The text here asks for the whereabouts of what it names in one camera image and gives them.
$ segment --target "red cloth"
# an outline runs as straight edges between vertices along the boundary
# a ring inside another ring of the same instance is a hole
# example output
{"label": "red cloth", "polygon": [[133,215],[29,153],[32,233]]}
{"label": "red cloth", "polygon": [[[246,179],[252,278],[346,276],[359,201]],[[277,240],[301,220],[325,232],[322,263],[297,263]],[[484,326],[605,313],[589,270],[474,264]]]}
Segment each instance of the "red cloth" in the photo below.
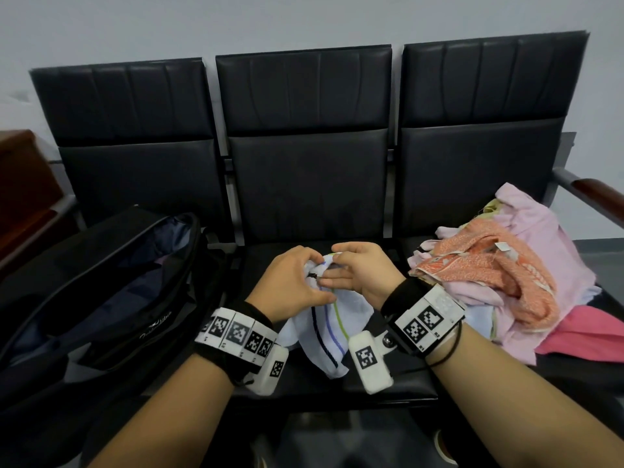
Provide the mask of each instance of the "red cloth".
{"label": "red cloth", "polygon": [[578,305],[535,352],[563,353],[591,361],[622,363],[624,322],[596,307]]}

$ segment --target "chair backrest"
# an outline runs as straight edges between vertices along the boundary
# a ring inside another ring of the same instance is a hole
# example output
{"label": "chair backrest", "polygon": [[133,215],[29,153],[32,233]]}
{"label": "chair backrest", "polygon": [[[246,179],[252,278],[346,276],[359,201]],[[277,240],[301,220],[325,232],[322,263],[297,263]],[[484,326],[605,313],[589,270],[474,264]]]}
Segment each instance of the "chair backrest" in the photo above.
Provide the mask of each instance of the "chair backrest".
{"label": "chair backrest", "polygon": [[233,241],[199,58],[31,71],[88,225],[141,204],[195,212]]}
{"label": "chair backrest", "polygon": [[246,243],[381,238],[391,47],[216,58]]}
{"label": "chair backrest", "polygon": [[394,236],[457,227],[504,182],[543,199],[588,36],[405,46]]}

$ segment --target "orange patterned cloth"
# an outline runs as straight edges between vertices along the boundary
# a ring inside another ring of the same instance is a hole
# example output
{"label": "orange patterned cloth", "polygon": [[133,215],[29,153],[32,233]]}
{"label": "orange patterned cloth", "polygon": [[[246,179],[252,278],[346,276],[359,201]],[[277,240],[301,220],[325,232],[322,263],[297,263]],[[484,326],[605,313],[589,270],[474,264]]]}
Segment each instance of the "orange patterned cloth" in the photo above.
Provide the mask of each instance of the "orange patterned cloth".
{"label": "orange patterned cloth", "polygon": [[474,281],[515,297],[510,310],[528,330],[546,330],[559,316],[555,280],[521,239],[493,220],[475,218],[434,246],[410,275],[431,282]]}

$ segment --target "pile of clothes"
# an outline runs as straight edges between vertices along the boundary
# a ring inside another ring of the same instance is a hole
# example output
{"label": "pile of clothes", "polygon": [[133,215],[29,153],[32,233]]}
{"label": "pile of clothes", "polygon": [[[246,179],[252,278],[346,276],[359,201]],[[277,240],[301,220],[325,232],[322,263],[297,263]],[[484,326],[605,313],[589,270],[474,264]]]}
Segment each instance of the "pile of clothes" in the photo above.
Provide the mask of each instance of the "pile of clothes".
{"label": "pile of clothes", "polygon": [[624,362],[624,322],[586,305],[602,290],[548,207],[506,183],[481,215],[436,236],[408,259],[410,275],[441,283],[510,355]]}

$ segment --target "black stripe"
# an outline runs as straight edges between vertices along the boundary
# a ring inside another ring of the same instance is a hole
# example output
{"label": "black stripe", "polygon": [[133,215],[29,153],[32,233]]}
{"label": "black stripe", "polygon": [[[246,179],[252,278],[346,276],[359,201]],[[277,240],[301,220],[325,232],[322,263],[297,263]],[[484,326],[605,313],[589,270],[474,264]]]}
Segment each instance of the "black stripe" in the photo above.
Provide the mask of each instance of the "black stripe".
{"label": "black stripe", "polygon": [[331,362],[337,368],[338,367],[338,362],[334,359],[334,357],[332,356],[330,351],[327,349],[327,347],[323,343],[323,339],[321,338],[321,334],[318,331],[318,324],[316,323],[316,307],[312,307],[312,324],[314,325],[314,332],[316,333],[316,339],[318,340],[318,343],[321,344],[321,348],[323,348],[323,351],[325,352],[325,354],[329,357]]}

